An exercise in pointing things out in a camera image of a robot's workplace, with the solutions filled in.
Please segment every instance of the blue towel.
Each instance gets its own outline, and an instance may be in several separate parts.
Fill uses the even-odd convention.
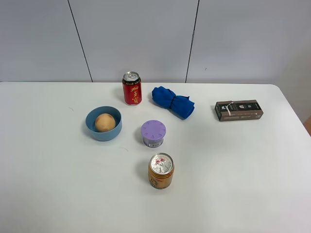
[[[190,101],[189,97],[177,96],[173,91],[162,86],[154,88],[152,99],[158,105],[171,109],[184,119],[189,117],[194,110],[194,102]]]

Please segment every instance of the gold can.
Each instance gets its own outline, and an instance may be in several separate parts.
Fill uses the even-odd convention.
[[[150,184],[158,189],[170,186],[174,173],[174,163],[171,156],[159,153],[152,156],[148,165],[148,178]]]

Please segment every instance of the blue bowl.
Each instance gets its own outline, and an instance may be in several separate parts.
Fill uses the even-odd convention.
[[[98,132],[98,130],[95,127],[95,120],[96,118],[103,113],[108,113],[116,121],[116,127],[113,128],[110,131],[107,132]],[[118,134],[120,133],[122,129],[122,119],[121,119],[121,113],[118,111],[118,109],[110,106],[103,106],[98,107],[92,110],[86,117],[86,126],[89,129],[90,134],[93,138],[99,141],[109,141],[114,139]]]

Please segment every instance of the can lid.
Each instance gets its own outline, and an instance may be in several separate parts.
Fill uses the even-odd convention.
[[[136,81],[137,79],[139,79],[139,75],[138,73],[134,72],[134,71],[129,71],[129,72],[126,72],[124,75],[123,75],[123,78],[126,80],[126,81]]]
[[[166,128],[161,121],[148,120],[142,125],[140,132],[143,138],[156,141],[165,136]]]
[[[170,173],[174,167],[173,159],[166,153],[158,153],[151,157],[149,166],[159,175]]]

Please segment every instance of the purple lid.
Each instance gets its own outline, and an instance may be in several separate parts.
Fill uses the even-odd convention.
[[[148,120],[141,127],[142,137],[149,140],[160,140],[166,134],[165,125],[158,120]]]

